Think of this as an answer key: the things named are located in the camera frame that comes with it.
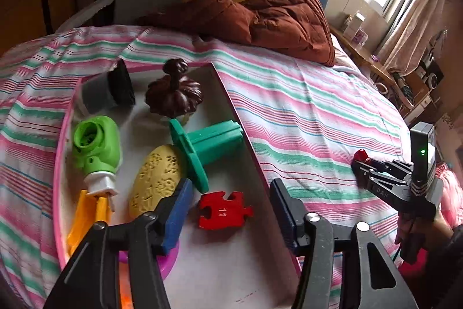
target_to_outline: brown quilted blanket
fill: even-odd
[[[266,47],[327,66],[334,63],[330,27],[319,0],[190,0],[139,23]]]

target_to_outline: dark green plastic object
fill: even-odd
[[[187,158],[188,177],[200,193],[206,193],[209,179],[204,165],[233,152],[241,144],[241,126],[230,120],[187,134],[176,119],[171,119],[169,127],[172,141]]]
[[[116,173],[120,162],[120,139],[116,123],[107,116],[80,122],[74,131],[74,161],[85,175]]]

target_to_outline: striped bedsheet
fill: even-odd
[[[78,28],[11,49],[0,60],[0,271],[30,307],[41,308],[59,275],[52,226],[58,134],[78,78],[169,58],[211,61],[270,182],[329,221],[368,222],[389,254],[397,214],[358,189],[355,151],[410,160],[408,129],[358,70],[327,68],[257,47],[136,26]],[[340,294],[335,257],[331,307]]]

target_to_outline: human hand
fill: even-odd
[[[432,251],[442,247],[452,238],[453,230],[445,221],[440,210],[437,211],[434,221],[416,218],[413,227],[410,229],[412,221],[408,214],[399,213],[395,244],[401,243],[408,233],[422,233],[425,235],[424,249]]]

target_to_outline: purple plastic object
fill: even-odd
[[[177,245],[175,245],[175,247],[171,249],[168,256],[157,256],[157,264],[159,265],[159,270],[161,271],[161,277],[163,278],[163,280],[165,280],[165,278],[169,275],[170,271],[172,270],[172,267],[175,264],[175,261],[177,260],[178,244],[179,243],[177,243]],[[119,252],[119,262],[127,263],[128,259],[129,258],[127,256],[126,251]]]

